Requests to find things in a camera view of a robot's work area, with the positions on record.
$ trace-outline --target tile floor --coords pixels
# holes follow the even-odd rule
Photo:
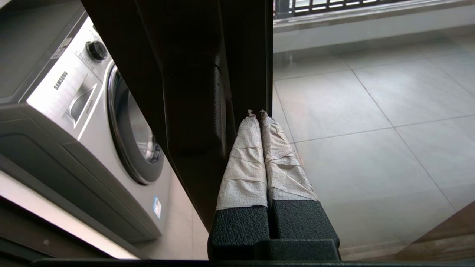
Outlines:
[[[343,259],[397,253],[475,200],[475,35],[274,62],[274,80]]]

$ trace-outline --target washing machine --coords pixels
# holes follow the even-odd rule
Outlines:
[[[4,9],[0,168],[128,242],[160,236],[170,164],[81,2]]]

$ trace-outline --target black foam block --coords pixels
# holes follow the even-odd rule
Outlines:
[[[217,210],[208,238],[208,258],[254,259],[254,245],[269,240],[267,217],[263,206]]]
[[[273,200],[269,215],[271,238],[340,240],[319,201]]]
[[[271,239],[255,245],[256,259],[260,260],[340,260],[333,239]]]

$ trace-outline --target white wall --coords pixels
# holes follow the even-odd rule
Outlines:
[[[475,24],[475,5],[274,34],[274,53]]]

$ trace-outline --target metal railing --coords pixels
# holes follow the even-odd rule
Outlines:
[[[275,0],[274,19],[355,9],[408,0]]]

